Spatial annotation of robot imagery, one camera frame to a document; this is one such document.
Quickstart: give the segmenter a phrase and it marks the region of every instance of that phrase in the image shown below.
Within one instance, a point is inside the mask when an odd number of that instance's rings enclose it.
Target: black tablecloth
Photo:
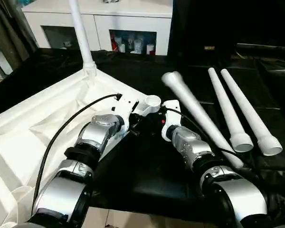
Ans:
[[[229,138],[207,69],[227,68],[256,109],[283,152],[265,157],[232,95],[235,110],[255,148],[245,158],[260,170],[271,189],[285,195],[285,63],[256,60],[200,59],[179,63],[166,57],[92,52],[100,70],[162,101],[177,99],[161,82],[166,72],[179,71],[206,112]],[[82,68],[79,52],[39,49],[22,67],[0,83],[0,113]],[[183,113],[187,110],[181,106]],[[138,125],[140,136],[129,134],[99,164],[91,205],[111,209],[206,220],[207,213],[194,189],[194,175],[180,155],[160,135],[161,116],[150,115]]]

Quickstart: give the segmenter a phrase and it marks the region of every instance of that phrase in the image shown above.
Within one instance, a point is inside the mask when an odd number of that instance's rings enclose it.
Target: curtain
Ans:
[[[13,70],[36,49],[32,38],[17,23],[7,0],[0,0],[0,49]]]

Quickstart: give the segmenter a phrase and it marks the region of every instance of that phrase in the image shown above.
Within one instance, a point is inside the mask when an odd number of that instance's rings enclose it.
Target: white bracket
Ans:
[[[162,106],[174,109],[179,112],[181,111],[180,103],[178,100],[165,101]],[[161,136],[168,142],[171,142],[171,140],[167,138],[167,130],[171,125],[181,126],[181,115],[173,111],[167,111],[166,123],[161,130]]]

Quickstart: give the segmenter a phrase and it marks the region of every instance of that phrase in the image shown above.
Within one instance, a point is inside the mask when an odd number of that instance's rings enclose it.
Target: white plastic tray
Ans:
[[[58,128],[88,103],[116,93],[137,97],[140,102],[146,97],[102,71],[97,70],[91,81],[80,70],[0,114],[0,226],[29,218],[40,162]],[[65,159],[65,149],[74,145],[91,114],[110,110],[116,102],[108,98],[93,105],[60,134],[47,158],[43,184]]]

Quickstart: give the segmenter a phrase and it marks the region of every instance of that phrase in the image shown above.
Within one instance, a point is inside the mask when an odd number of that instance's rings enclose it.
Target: white plastic tube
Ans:
[[[234,152],[229,143],[219,131],[219,129],[210,119],[206,111],[203,109],[198,100],[195,98],[195,96],[189,90],[187,85],[184,83],[181,75],[176,71],[172,73],[166,73],[162,76],[162,80],[164,84],[170,87],[170,89],[176,94],[176,96],[183,102],[183,104],[189,110],[191,115],[194,116],[195,120],[212,138],[214,143],[219,148]],[[235,168],[243,167],[243,162],[236,156],[226,152],[223,152],[223,154]]]
[[[214,68],[209,68],[208,73],[230,132],[230,142],[233,149],[236,152],[247,152],[252,150],[253,143],[251,138],[245,133],[217,73]]]
[[[69,0],[70,8],[73,17],[73,24],[81,52],[81,56],[84,62],[84,72],[89,76],[96,76],[96,64],[92,59],[89,43],[86,37],[86,30],[82,22],[81,14],[79,11],[78,1]]]
[[[241,89],[238,87],[232,76],[226,69],[221,70],[221,74],[225,79],[230,91],[232,92],[238,106],[242,110],[246,117],[251,129],[257,137],[257,144],[261,149],[262,153],[266,156],[272,156],[282,151],[282,146],[275,138],[271,135],[261,118],[258,116],[250,102],[247,100]]]

